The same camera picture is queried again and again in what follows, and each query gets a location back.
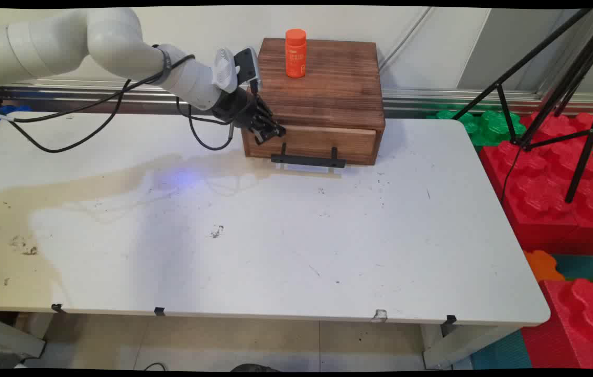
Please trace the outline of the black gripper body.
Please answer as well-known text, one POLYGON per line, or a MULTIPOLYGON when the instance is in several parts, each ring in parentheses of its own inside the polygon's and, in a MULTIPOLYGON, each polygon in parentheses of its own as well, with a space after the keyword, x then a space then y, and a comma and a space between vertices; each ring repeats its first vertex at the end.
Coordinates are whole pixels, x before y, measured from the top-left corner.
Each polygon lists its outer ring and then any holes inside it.
POLYGON ((234 127, 250 130, 270 130, 271 110, 258 94, 241 87, 233 93, 223 92, 217 103, 211 107, 211 114, 234 127))

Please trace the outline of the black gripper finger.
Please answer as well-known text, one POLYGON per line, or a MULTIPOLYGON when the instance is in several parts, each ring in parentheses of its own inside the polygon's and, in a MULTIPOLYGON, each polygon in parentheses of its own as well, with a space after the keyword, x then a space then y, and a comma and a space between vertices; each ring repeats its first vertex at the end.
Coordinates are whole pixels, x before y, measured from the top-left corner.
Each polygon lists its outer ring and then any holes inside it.
POLYGON ((266 104, 260 104, 260 126, 262 138, 282 138, 286 129, 273 118, 273 112, 266 104))
POLYGON ((277 128, 274 126, 251 126, 250 131, 254 135, 256 145, 261 145, 277 136, 277 128))

